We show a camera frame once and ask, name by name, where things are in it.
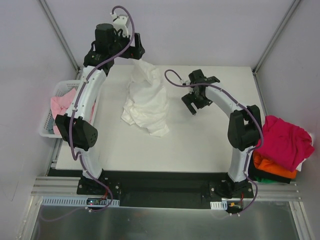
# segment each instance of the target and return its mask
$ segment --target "gray wall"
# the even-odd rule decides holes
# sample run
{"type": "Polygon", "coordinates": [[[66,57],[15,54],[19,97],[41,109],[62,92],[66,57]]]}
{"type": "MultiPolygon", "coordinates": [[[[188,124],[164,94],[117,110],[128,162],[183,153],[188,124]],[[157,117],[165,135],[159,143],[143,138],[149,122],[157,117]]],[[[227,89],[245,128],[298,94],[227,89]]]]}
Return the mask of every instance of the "gray wall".
{"type": "Polygon", "coordinates": [[[258,72],[269,114],[315,134],[315,153],[298,174],[303,203],[320,239],[320,1],[304,0],[258,72]]]}
{"type": "Polygon", "coordinates": [[[96,25],[110,23],[109,13],[120,4],[141,33],[146,61],[254,67],[293,0],[47,1],[78,64],[95,39],[96,25]]]}
{"type": "Polygon", "coordinates": [[[36,0],[0,1],[0,22],[0,238],[11,240],[53,147],[40,119],[75,72],[36,0]]]}

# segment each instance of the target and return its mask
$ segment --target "metal panel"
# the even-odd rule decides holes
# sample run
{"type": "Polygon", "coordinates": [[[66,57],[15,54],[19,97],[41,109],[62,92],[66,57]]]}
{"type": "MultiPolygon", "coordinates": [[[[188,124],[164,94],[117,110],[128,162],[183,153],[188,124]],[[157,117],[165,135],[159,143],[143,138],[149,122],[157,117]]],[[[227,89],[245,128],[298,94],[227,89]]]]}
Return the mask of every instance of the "metal panel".
{"type": "MultiPolygon", "coordinates": [[[[46,206],[42,216],[53,219],[73,209],[46,206]]],[[[40,221],[32,239],[38,234],[40,240],[299,239],[288,202],[256,202],[240,217],[223,210],[116,207],[89,213],[80,209],[58,221],[40,221]]]]}
{"type": "MultiPolygon", "coordinates": [[[[78,65],[115,5],[131,13],[156,65],[255,67],[292,0],[48,0],[78,65]]],[[[117,63],[126,63],[117,59],[117,63]]]]}

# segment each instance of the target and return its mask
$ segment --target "pink cloth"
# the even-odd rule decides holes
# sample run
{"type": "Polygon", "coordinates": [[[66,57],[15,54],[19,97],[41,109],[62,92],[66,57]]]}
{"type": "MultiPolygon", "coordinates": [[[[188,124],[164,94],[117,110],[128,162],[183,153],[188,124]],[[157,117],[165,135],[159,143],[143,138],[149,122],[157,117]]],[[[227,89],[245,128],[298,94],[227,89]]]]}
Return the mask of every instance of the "pink cloth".
{"type": "Polygon", "coordinates": [[[256,151],[291,172],[315,150],[310,135],[303,128],[281,118],[266,116],[262,132],[264,144],[256,151]]]}
{"type": "MultiPolygon", "coordinates": [[[[75,96],[76,96],[77,90],[75,88],[72,88],[71,91],[66,93],[63,96],[53,96],[50,100],[50,108],[52,112],[53,119],[56,119],[57,115],[64,115],[67,111],[67,109],[70,107],[72,104],[75,96]]],[[[92,111],[91,111],[91,117],[90,121],[92,119],[92,116],[94,114],[94,109],[95,105],[93,104],[92,106],[92,111]]],[[[58,130],[58,127],[56,125],[53,126],[53,132],[54,134],[60,135],[60,132],[58,130]]]]}

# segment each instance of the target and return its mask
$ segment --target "green cloth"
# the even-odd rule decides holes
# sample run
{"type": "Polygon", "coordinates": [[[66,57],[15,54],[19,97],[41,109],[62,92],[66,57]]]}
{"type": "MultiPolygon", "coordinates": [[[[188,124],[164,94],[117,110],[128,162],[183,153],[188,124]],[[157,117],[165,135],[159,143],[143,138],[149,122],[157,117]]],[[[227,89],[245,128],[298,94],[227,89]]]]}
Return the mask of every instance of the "green cloth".
{"type": "Polygon", "coordinates": [[[272,183],[277,183],[277,181],[273,181],[267,178],[261,178],[256,176],[255,179],[259,182],[259,183],[265,183],[265,184],[272,184],[272,183]]]}

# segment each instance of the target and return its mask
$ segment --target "white tabletop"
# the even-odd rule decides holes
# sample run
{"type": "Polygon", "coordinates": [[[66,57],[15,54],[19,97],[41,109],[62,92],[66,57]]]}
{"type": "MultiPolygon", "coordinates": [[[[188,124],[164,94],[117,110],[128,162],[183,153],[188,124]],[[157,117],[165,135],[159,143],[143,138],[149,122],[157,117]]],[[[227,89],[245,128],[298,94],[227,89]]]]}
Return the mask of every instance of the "white tabletop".
{"type": "MultiPolygon", "coordinates": [[[[250,67],[225,66],[158,66],[176,70],[185,79],[192,71],[202,69],[207,77],[216,76],[239,102],[257,105],[264,121],[261,102],[250,67]]],[[[136,125],[121,119],[126,101],[132,65],[115,65],[102,85],[94,127],[98,130],[95,149],[104,170],[156,172],[227,172],[232,156],[228,141],[229,118],[214,103],[197,110],[193,116],[181,97],[185,88],[164,85],[169,97],[167,125],[170,132],[162,138],[150,136],[136,125]]],[[[174,74],[172,80],[179,83],[174,74]]],[[[74,161],[68,143],[63,142],[56,169],[81,170],[74,161]]]]}

